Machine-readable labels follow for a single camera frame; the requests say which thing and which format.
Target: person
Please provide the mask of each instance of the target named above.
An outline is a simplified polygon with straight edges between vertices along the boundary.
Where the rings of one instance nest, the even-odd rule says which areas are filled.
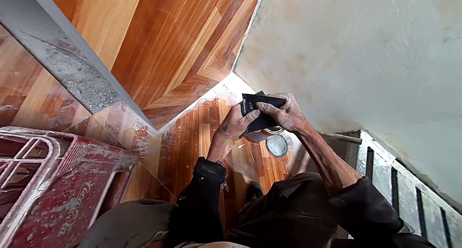
[[[79,247],[434,247],[410,233],[371,181],[335,154],[292,94],[269,96],[286,103],[279,109],[257,103],[258,110],[244,117],[239,104],[231,108],[212,137],[207,158],[197,160],[178,206],[147,199],[122,203],[101,215]],[[299,138],[319,173],[274,182],[265,195],[252,182],[236,226],[224,235],[218,212],[220,185],[226,177],[221,161],[228,141],[240,136],[261,112]],[[331,240],[338,225],[354,239]]]

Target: paint can lid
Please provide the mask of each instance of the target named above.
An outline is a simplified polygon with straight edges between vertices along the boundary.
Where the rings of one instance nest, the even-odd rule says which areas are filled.
[[[266,148],[275,157],[285,157],[287,155],[288,144],[284,136],[278,134],[266,139]]]

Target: paint can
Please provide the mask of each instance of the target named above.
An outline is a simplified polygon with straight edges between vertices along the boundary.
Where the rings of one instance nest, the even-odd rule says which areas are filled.
[[[245,136],[245,138],[253,143],[253,144],[258,144],[266,139],[268,139],[271,136],[281,134],[284,131],[283,128],[276,126],[276,127],[270,127],[268,129],[262,129],[261,131],[254,131]]]

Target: forearm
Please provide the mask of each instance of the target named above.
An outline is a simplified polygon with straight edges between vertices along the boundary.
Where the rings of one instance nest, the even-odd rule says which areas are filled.
[[[208,150],[207,160],[211,162],[222,161],[228,151],[228,139],[214,136]]]
[[[308,151],[311,160],[315,162],[329,196],[337,194],[362,178],[355,169],[338,157],[308,121],[297,126],[294,133]]]

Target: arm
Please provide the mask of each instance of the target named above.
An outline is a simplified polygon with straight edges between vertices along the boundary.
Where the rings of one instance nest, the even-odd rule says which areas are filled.
[[[270,96],[285,98],[286,103],[280,109],[257,103],[257,108],[297,135],[318,168],[329,202],[338,211],[339,225],[355,238],[334,241],[332,247],[434,247],[420,236],[398,233],[403,222],[393,207],[369,179],[335,154],[305,119],[292,94]]]
[[[170,215],[170,233],[165,240],[165,247],[174,247],[184,241],[222,241],[218,200],[226,169],[221,165],[221,160],[230,150],[228,142],[242,134],[258,115],[260,111],[255,110],[242,117],[239,104],[233,106],[226,115],[213,135],[207,159],[199,157],[194,166],[193,178],[178,195],[178,207]]]
[[[344,162],[325,142],[318,132],[305,119],[291,93],[272,94],[269,96],[285,98],[286,103],[277,109],[271,104],[257,103],[257,108],[271,115],[278,124],[293,132],[301,141],[322,177],[329,196],[355,184],[361,175]]]

